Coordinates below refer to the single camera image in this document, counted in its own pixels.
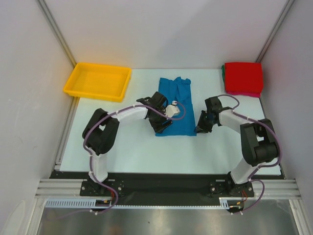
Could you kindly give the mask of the blue t shirt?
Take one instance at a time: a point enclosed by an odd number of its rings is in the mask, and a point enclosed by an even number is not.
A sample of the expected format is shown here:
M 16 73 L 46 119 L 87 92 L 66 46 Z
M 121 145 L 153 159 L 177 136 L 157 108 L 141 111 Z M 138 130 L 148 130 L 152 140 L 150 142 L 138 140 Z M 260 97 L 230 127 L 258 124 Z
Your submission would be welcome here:
M 195 116 L 191 97 L 191 80 L 177 77 L 175 80 L 161 78 L 158 91 L 164 95 L 169 103 L 177 101 L 183 105 L 179 106 L 181 120 L 174 120 L 173 123 L 162 133 L 156 133 L 157 137 L 165 136 L 195 136 Z

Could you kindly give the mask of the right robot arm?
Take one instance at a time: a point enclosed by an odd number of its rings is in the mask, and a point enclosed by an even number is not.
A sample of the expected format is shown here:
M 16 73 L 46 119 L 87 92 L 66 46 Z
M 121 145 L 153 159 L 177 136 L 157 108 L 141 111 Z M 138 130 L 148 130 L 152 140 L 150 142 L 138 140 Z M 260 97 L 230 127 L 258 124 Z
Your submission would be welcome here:
M 205 100 L 206 110 L 201 111 L 196 133 L 211 133 L 214 125 L 228 127 L 240 134 L 243 158 L 227 174 L 222 193 L 238 196 L 244 186 L 261 168 L 274 167 L 282 158 L 278 137 L 269 119 L 255 120 L 235 111 L 240 105 L 224 107 L 220 95 Z

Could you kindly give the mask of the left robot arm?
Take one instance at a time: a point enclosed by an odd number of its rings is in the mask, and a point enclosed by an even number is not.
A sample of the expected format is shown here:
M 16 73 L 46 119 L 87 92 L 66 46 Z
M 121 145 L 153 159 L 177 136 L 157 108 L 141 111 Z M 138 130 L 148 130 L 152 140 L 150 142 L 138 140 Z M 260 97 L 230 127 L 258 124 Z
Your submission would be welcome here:
M 83 148 L 90 154 L 89 177 L 93 180 L 91 190 L 104 195 L 108 190 L 107 153 L 112 149 L 120 124 L 147 119 L 156 134 L 162 133 L 180 114 L 176 101 L 171 104 L 159 92 L 152 97 L 139 98 L 129 107 L 108 113 L 99 108 L 94 111 L 82 137 Z

